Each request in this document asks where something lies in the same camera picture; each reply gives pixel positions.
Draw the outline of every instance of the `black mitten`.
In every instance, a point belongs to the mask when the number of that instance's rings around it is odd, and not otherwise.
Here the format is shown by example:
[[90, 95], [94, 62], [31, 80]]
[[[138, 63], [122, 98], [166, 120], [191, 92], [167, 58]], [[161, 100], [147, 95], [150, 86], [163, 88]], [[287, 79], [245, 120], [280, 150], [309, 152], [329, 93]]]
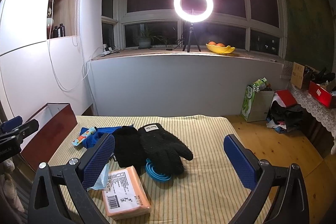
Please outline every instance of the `black mitten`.
[[140, 135], [134, 127], [123, 126], [114, 131], [114, 155], [120, 167], [134, 166], [139, 173], [146, 164], [146, 153], [140, 144]]
[[139, 128], [140, 141], [156, 173], [179, 175], [184, 172], [180, 157], [193, 159], [193, 153], [176, 136], [164, 130], [159, 123]]

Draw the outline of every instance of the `yellow striped cloth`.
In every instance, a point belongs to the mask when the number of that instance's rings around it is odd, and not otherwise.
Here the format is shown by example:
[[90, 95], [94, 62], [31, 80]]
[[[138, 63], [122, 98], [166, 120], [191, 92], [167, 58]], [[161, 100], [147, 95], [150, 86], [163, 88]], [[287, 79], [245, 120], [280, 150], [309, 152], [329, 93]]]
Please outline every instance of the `yellow striped cloth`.
[[[189, 117], [85, 117], [77, 116], [78, 125], [63, 141], [49, 161], [49, 165], [63, 165], [80, 156], [85, 148], [76, 149], [71, 142], [78, 137], [82, 127], [114, 127], [134, 125], [140, 128], [158, 122], [177, 136], [194, 153], [194, 159], [183, 159], [185, 172], [168, 183], [153, 181], [147, 173], [140, 176], [143, 188], [152, 206], [152, 212], [140, 217], [119, 220], [121, 224], [166, 223], [229, 223], [241, 207], [250, 190], [241, 184], [234, 168], [223, 151], [223, 140], [236, 134], [230, 122], [223, 117], [202, 115]], [[111, 161], [110, 170], [119, 166]], [[77, 211], [65, 186], [62, 192], [70, 212], [78, 220]], [[95, 204], [110, 223], [116, 223], [105, 214], [101, 191], [89, 191]], [[256, 223], [262, 223], [270, 208], [267, 200]]]

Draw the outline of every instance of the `blue spiral object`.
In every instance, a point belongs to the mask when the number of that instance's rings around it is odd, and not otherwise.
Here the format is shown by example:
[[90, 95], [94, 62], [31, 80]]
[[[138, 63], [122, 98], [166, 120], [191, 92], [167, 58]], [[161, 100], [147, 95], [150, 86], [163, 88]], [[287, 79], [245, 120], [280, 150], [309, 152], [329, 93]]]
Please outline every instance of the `blue spiral object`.
[[147, 174], [154, 180], [159, 181], [159, 182], [167, 182], [168, 180], [171, 179], [171, 176], [167, 176], [165, 174], [157, 174], [154, 171], [154, 166], [151, 162], [150, 159], [146, 160], [146, 172]]

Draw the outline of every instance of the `window sill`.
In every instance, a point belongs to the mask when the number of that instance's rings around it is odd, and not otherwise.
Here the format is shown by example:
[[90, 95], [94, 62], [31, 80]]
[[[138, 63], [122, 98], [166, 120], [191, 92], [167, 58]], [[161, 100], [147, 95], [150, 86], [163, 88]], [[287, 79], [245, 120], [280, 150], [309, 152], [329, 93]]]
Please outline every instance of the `window sill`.
[[233, 53], [230, 54], [216, 54], [209, 51], [206, 47], [201, 47], [201, 52], [198, 51], [196, 46], [192, 46], [190, 52], [186, 50], [183, 52], [181, 47], [173, 51], [167, 51], [165, 48], [152, 48], [152, 49], [136, 49], [136, 48], [127, 48], [121, 50], [120, 52], [112, 53], [106, 56], [97, 56], [93, 60], [101, 60], [107, 58], [119, 58], [119, 57], [130, 57], [130, 56], [150, 56], [150, 55], [208, 55], [208, 56], [217, 56], [217, 57], [236, 57], [236, 58], [245, 58], [253, 59], [266, 62], [278, 62], [284, 63], [284, 60], [279, 56], [266, 54], [263, 52], [247, 52], [246, 50], [236, 49]]

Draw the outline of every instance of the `white lamp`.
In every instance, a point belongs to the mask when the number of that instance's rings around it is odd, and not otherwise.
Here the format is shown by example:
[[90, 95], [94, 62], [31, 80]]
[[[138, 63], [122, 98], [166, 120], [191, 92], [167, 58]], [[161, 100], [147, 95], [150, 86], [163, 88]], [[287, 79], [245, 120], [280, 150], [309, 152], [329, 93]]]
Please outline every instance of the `white lamp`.
[[[207, 8], [206, 8], [204, 13], [202, 13], [200, 15], [194, 15], [194, 13], [193, 13], [193, 14], [190, 15], [190, 14], [188, 14], [185, 11], [182, 10], [181, 0], [174, 0], [174, 8], [175, 8], [176, 13], [179, 15], [179, 17], [181, 17], [182, 19], [184, 19], [186, 21], [191, 22], [191, 25], [190, 25], [190, 28], [189, 28], [189, 38], [188, 38], [188, 50], [187, 50], [187, 52], [190, 52], [191, 35], [193, 34], [193, 30], [194, 30], [193, 23], [206, 20], [211, 15], [211, 13], [213, 11], [213, 1], [212, 0], [206, 0], [206, 2], [207, 2]], [[196, 39], [196, 42], [197, 42], [198, 50], [201, 51], [201, 48], [198, 44], [197, 39]]]

